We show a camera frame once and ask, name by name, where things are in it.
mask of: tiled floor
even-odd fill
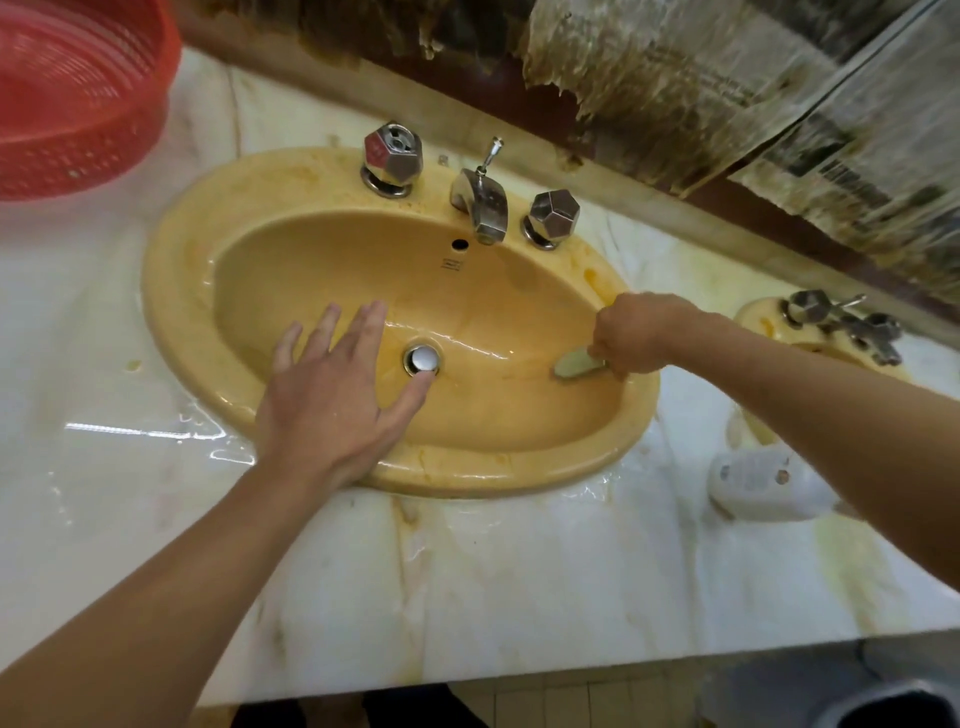
[[[732,655],[545,672],[451,683],[450,688],[491,728],[688,728],[704,675],[739,659]],[[349,703],[346,696],[335,700]],[[311,728],[363,728],[365,721],[355,716],[340,720],[317,709],[329,702],[302,701],[305,709],[313,706],[305,710]],[[189,728],[227,728],[232,714],[228,708],[199,710]]]

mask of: red plastic basket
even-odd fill
[[[0,200],[133,167],[160,136],[179,63],[163,0],[0,0]]]

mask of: person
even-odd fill
[[[0,675],[7,726],[183,724],[280,558],[339,488],[402,437],[432,375],[377,406],[386,306],[331,348],[331,305],[294,361],[280,340],[256,414],[257,462],[205,516]],[[619,296],[591,353],[620,374],[682,367],[756,413],[862,517],[960,587],[960,402],[787,347],[672,295]],[[808,386],[784,386],[806,382]]]

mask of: basket rim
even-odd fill
[[[160,52],[155,56],[153,75],[149,82],[145,82],[140,88],[136,89],[131,95],[124,97],[115,104],[109,104],[87,116],[81,123],[64,123],[61,126],[50,126],[43,131],[28,133],[11,133],[9,135],[0,135],[0,151],[9,150],[23,144],[31,146],[42,143],[46,140],[60,139],[83,133],[90,129],[106,126],[129,116],[147,104],[154,103],[157,95],[165,95],[170,85],[177,75],[177,69],[180,67],[180,53],[182,43],[180,41],[180,32],[174,21],[173,13],[165,0],[138,0],[149,4],[157,13],[159,18],[161,39]],[[0,14],[5,7],[17,6],[26,8],[28,11],[35,11],[37,5],[44,4],[56,6],[57,3],[52,0],[0,0]]]

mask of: plastic bottle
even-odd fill
[[[744,521],[807,521],[841,501],[827,482],[784,443],[713,458],[710,497]]]

